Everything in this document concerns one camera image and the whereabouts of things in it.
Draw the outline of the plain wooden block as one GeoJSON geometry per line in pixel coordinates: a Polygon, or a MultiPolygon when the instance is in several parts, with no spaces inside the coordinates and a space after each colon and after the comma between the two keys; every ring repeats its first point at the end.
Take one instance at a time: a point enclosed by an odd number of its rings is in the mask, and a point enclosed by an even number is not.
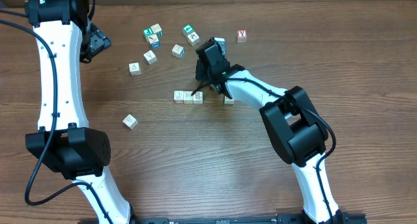
{"type": "Polygon", "coordinates": [[[224,96],[224,104],[227,104],[227,105],[233,105],[233,104],[234,104],[234,102],[235,102],[235,100],[234,100],[234,99],[232,99],[232,98],[228,98],[227,96],[224,96]]]}

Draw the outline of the wooden block barrel picture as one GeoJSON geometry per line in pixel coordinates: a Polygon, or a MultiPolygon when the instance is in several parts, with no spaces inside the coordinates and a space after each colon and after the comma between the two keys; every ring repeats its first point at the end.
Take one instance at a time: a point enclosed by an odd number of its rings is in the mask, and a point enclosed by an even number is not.
{"type": "Polygon", "coordinates": [[[193,104],[202,104],[203,103],[203,93],[202,92],[196,92],[193,95],[193,104]]]}

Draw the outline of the small wooden picture block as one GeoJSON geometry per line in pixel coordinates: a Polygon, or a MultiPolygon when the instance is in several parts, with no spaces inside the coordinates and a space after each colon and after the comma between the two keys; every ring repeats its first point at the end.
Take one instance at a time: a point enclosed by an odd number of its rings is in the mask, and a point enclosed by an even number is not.
{"type": "Polygon", "coordinates": [[[193,104],[194,97],[192,96],[192,91],[184,91],[183,92],[183,101],[185,104],[193,104]]]}

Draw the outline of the green letter L block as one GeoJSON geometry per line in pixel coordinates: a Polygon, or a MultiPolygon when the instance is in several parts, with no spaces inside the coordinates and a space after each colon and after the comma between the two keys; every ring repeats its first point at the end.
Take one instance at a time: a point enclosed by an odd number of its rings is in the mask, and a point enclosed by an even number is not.
{"type": "Polygon", "coordinates": [[[174,91],[173,100],[176,104],[184,103],[184,91],[174,91]]]}

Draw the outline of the wooden block blue side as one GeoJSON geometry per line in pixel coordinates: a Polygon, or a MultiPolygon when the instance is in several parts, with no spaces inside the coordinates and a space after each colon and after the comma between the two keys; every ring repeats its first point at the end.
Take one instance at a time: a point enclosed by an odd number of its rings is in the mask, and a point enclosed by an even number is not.
{"type": "Polygon", "coordinates": [[[184,55],[184,48],[178,44],[175,44],[171,52],[173,56],[181,59],[184,55]]]}

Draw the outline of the wooden block text top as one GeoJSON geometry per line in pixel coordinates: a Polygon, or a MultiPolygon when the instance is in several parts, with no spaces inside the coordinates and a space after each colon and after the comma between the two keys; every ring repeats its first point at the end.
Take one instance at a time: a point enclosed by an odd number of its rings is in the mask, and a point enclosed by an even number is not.
{"type": "Polygon", "coordinates": [[[157,61],[157,57],[152,50],[147,51],[143,54],[147,64],[152,65],[157,61]]]}

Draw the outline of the wooden block pencil picture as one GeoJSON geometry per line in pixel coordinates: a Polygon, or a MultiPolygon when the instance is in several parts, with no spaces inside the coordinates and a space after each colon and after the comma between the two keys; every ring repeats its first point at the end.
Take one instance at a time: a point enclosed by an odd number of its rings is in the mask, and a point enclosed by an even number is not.
{"type": "Polygon", "coordinates": [[[161,46],[160,41],[159,41],[159,38],[158,38],[157,35],[150,35],[150,36],[148,36],[148,41],[149,41],[152,49],[158,48],[158,47],[161,46]]]}

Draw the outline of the wooden block red picture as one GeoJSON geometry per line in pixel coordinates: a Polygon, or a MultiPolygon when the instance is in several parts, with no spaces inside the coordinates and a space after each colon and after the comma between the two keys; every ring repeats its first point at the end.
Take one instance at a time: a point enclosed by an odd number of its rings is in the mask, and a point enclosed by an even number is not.
{"type": "Polygon", "coordinates": [[[127,127],[129,127],[131,130],[133,130],[137,124],[138,121],[135,119],[132,115],[127,115],[123,121],[122,121],[127,127]]]}

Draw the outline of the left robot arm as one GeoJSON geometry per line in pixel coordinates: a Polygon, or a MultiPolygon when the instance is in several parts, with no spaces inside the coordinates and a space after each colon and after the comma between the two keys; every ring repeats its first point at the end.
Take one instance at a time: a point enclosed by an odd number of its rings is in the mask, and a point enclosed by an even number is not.
{"type": "Polygon", "coordinates": [[[84,193],[99,223],[135,223],[109,169],[109,138],[89,127],[83,106],[79,66],[111,44],[91,21],[94,10],[95,0],[26,2],[40,57],[41,108],[38,130],[25,145],[39,164],[84,193]]]}

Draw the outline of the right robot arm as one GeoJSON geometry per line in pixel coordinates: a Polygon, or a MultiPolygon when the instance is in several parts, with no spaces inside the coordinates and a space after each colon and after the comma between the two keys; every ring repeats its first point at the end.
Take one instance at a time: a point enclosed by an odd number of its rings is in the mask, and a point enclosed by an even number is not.
{"type": "Polygon", "coordinates": [[[227,98],[257,110],[276,154],[294,169],[304,202],[305,223],[341,223],[326,174],[328,139],[336,139],[306,91],[273,87],[225,57],[225,40],[212,37],[196,49],[195,78],[227,98]]]}

